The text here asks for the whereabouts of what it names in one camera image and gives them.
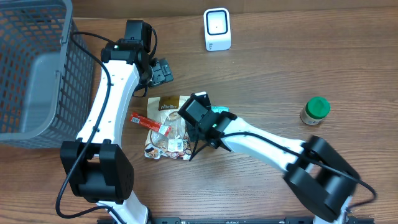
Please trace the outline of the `teal wet wipes pack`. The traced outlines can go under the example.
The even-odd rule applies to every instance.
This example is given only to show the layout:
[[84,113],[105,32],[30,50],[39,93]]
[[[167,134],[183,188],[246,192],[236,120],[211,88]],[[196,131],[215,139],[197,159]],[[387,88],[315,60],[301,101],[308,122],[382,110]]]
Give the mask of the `teal wet wipes pack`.
[[222,113],[223,111],[228,112],[229,108],[226,106],[212,106],[211,110],[215,113]]

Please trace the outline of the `beige Pantree snack pouch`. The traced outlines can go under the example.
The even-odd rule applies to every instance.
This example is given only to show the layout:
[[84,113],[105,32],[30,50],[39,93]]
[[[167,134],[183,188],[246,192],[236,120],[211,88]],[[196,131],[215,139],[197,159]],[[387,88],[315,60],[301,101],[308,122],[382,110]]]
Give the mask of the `beige Pantree snack pouch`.
[[147,117],[160,124],[158,131],[150,130],[145,144],[147,158],[188,160],[192,155],[185,120],[178,114],[188,96],[162,96],[148,99]]

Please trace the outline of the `red snack stick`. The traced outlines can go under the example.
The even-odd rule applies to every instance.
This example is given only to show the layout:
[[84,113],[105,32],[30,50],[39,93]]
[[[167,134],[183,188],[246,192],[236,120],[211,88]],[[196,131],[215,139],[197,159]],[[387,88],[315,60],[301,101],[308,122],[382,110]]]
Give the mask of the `red snack stick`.
[[153,119],[149,119],[141,114],[133,112],[130,121],[136,124],[139,124],[147,129],[155,131],[163,136],[168,136],[171,127],[161,124],[160,122],[154,121]]

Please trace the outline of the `green lid jar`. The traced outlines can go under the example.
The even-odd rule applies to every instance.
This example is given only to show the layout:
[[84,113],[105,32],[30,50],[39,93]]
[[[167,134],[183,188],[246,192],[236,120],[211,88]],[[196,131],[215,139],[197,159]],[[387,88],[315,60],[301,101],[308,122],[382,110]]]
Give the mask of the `green lid jar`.
[[311,98],[300,112],[300,119],[307,125],[317,125],[327,117],[331,110],[327,99],[316,96]]

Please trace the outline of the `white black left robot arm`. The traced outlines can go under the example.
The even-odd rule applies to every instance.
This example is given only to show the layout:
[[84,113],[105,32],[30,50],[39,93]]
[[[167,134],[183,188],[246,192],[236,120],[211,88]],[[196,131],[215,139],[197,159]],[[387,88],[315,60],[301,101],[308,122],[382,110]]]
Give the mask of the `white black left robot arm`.
[[[134,169],[121,149],[127,109],[137,90],[173,81],[166,59],[155,58],[157,34],[143,20],[128,20],[123,38],[108,40],[101,57],[101,81],[91,111],[74,141],[65,141],[60,158],[66,178],[55,210],[65,219],[105,209],[112,223],[153,223],[151,211],[133,191]],[[62,213],[60,203],[67,187],[95,207],[72,215]]]

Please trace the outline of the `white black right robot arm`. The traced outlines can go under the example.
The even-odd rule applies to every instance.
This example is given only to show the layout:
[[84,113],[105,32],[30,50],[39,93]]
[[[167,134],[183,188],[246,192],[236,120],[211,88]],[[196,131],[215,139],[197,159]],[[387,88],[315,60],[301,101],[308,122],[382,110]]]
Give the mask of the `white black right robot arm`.
[[191,94],[178,114],[198,141],[247,154],[281,171],[291,191],[314,214],[314,223],[347,222],[359,174],[324,139],[283,138],[233,113],[215,112],[205,92]]

